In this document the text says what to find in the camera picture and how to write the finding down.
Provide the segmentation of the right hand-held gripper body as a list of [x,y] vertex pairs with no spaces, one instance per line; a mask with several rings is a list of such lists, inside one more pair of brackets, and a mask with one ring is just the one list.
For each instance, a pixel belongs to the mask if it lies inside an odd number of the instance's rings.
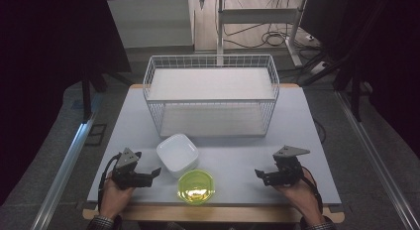
[[306,149],[283,146],[272,155],[278,172],[275,172],[270,178],[270,183],[272,185],[294,185],[297,183],[303,177],[302,165],[297,157],[309,153],[310,151]]

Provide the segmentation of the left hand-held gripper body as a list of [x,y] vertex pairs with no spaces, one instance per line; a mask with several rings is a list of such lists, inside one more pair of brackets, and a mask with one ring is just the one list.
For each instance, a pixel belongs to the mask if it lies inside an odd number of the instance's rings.
[[140,187],[141,180],[146,177],[145,173],[136,173],[135,168],[138,160],[142,155],[141,152],[134,153],[126,148],[118,159],[112,170],[112,179],[121,189],[129,187]]

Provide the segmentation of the white square bowl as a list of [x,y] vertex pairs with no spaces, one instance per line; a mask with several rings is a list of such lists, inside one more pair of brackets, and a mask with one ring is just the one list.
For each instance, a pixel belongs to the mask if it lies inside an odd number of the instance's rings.
[[157,155],[175,178],[198,166],[199,151],[184,134],[175,134],[162,141],[157,146]]

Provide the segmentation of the yellow-green translucent bowl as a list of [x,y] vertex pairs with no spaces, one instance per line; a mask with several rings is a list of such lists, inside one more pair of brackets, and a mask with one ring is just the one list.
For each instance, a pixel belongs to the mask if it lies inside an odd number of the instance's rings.
[[177,184],[177,196],[190,205],[200,205],[215,193],[212,175],[203,170],[186,172]]

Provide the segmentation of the white wire rack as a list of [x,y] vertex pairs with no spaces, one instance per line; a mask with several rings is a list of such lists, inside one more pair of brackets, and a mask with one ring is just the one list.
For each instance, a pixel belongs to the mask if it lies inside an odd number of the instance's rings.
[[153,56],[143,88],[162,137],[263,137],[279,77],[270,55]]

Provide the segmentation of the person's right hand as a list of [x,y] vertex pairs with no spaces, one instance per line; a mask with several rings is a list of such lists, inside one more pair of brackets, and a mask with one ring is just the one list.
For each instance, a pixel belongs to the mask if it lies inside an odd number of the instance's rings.
[[300,212],[309,227],[325,223],[317,198],[304,180],[301,179],[291,186],[276,185],[274,189],[282,193]]

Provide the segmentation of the person's left hand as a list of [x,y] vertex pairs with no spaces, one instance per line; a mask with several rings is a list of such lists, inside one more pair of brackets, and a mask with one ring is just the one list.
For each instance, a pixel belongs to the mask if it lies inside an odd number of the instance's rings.
[[114,220],[126,208],[134,190],[133,187],[121,189],[109,174],[104,181],[99,214],[107,219]]

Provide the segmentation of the black metal stand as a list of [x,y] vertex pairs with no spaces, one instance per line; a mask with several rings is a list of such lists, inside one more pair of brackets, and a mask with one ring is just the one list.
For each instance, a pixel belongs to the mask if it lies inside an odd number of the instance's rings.
[[326,76],[327,74],[338,70],[339,73],[333,81],[333,87],[336,91],[343,91],[349,82],[352,83],[350,109],[351,113],[358,122],[362,121],[360,115],[361,71],[359,66],[361,49],[361,44],[354,44],[345,56],[334,61],[332,64],[328,65],[326,68],[323,68],[318,73],[299,82],[300,86],[308,86]]
[[104,65],[101,65],[101,64],[94,64],[92,66],[85,68],[82,71],[82,79],[81,79],[83,122],[84,123],[87,123],[93,116],[90,86],[93,86],[93,88],[99,93],[103,93],[107,90],[108,85],[103,74],[107,74],[113,77],[114,79],[126,84],[127,86],[131,86],[134,84],[134,81],[130,80],[129,78],[124,77],[122,74],[119,74],[117,71],[106,68]]

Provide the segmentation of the white power strip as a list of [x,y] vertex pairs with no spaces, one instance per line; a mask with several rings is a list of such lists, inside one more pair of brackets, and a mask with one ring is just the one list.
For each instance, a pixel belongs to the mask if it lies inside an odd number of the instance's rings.
[[328,67],[330,64],[326,61],[320,61],[318,64],[316,64],[311,70],[310,73],[311,74],[317,74],[320,71],[322,71],[323,69],[325,69],[326,67]]

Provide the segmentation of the dark curtain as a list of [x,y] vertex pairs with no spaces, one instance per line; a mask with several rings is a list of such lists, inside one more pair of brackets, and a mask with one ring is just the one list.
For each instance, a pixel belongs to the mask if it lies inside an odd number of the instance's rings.
[[63,93],[131,67],[107,0],[0,0],[0,206],[39,151]]
[[[420,159],[420,0],[384,0],[360,52],[370,103]],[[378,0],[350,0],[360,18]]]

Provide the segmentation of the aluminium rail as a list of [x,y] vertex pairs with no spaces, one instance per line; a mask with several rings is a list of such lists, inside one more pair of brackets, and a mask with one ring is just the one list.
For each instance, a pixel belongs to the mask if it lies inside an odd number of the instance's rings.
[[364,125],[354,116],[350,104],[351,102],[343,92],[335,91],[343,111],[345,112],[352,128],[360,140],[367,158],[379,178],[385,192],[387,193],[397,215],[406,230],[420,230],[420,220],[417,218],[413,208],[404,196],[402,190],[391,176],[384,161],[380,157],[376,147],[369,137]]
[[91,114],[86,121],[79,125],[30,230],[48,230],[53,214],[67,186],[71,173],[73,172],[102,101],[102,94],[94,95],[92,101],[90,102],[92,108]]

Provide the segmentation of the white desk frame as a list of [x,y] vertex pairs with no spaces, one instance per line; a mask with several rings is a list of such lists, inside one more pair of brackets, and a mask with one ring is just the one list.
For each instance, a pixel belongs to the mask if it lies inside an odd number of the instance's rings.
[[295,49],[295,37],[300,25],[307,0],[301,0],[296,8],[272,9],[227,9],[223,8],[223,1],[218,0],[217,9],[217,54],[224,53],[223,26],[225,24],[291,24],[291,32],[284,42],[295,67],[303,64]]

